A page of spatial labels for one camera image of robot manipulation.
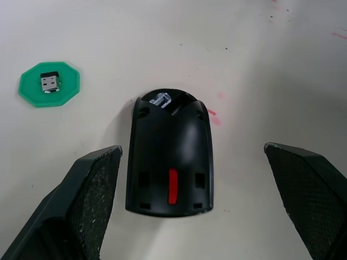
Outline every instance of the red mark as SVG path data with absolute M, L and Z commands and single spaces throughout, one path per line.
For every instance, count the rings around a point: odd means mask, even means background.
M 218 126 L 222 125 L 222 121 L 221 121 L 218 117 L 216 117 L 216 116 L 212 117 L 212 118 L 211 118 L 211 121 L 212 121 L 212 123 L 214 123 L 215 125 L 218 125 Z
M 217 113 L 216 112 L 214 112 L 213 110 L 211 110 L 211 109 L 207 109 L 207 111 L 208 111 L 208 113 L 210 113 L 211 115 L 217 115 Z
M 223 92 L 219 92 L 218 93 L 218 98 L 219 99 L 224 99 L 226 97 L 226 95 Z
M 344 36 L 344 35 L 342 35 L 342 34 L 338 34 L 338 33 L 336 33 L 336 32 L 333 32 L 333 33 L 332 33 L 332 35 L 334 35 L 334 36 L 337 36 L 337 37 L 340 37 L 340 38 L 342 38 L 342 39 L 347 40 L 347 36 Z

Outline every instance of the green octagonal holder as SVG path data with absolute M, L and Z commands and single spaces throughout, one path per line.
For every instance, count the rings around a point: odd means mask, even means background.
M 58 72 L 60 91 L 46 94 L 42 90 L 42 73 Z M 65 62 L 42 62 L 24 72 L 18 93 L 35 107 L 62 106 L 80 91 L 80 73 Z

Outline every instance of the red power switch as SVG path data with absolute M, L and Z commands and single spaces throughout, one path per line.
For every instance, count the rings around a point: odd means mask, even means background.
M 176 169 L 169 169 L 169 205 L 177 203 L 178 173 Z

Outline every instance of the usb receiver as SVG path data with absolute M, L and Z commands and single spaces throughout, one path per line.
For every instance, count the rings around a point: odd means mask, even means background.
M 46 94 L 50 94 L 50 93 L 59 91 L 58 71 L 42 73 L 40 77 L 41 77 L 41 85 L 42 85 L 43 92 L 45 92 Z

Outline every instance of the black wireless mouse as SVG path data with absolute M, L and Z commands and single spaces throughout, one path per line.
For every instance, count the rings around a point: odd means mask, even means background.
M 156 217 L 213 208 L 213 154 L 207 109 L 177 89 L 136 100 L 128 158 L 126 205 Z

